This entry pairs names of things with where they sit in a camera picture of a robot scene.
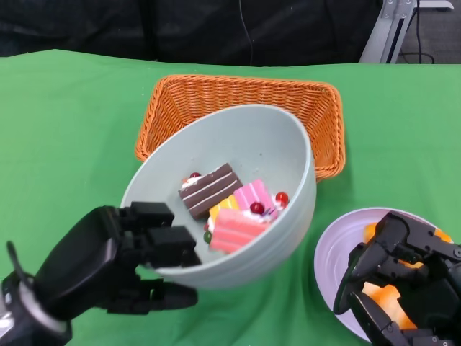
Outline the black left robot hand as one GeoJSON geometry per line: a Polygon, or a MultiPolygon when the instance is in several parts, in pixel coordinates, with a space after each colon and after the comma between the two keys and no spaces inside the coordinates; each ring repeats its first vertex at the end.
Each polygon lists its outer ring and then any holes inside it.
{"type": "Polygon", "coordinates": [[[62,320],[94,307],[111,314],[145,315],[194,306],[194,288],[143,280],[136,272],[141,265],[200,264],[196,241],[185,226],[173,226],[173,220],[164,203],[95,208],[58,242],[35,275],[39,302],[62,320]]]}

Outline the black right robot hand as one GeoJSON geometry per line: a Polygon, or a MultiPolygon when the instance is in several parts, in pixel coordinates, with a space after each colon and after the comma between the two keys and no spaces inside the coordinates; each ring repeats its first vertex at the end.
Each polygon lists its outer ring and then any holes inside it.
{"type": "Polygon", "coordinates": [[[374,236],[349,254],[333,308],[336,315],[347,311],[373,345],[459,345],[460,246],[427,223],[387,213],[374,236]],[[365,283],[394,286],[415,328],[401,329],[363,293],[365,283]]]}

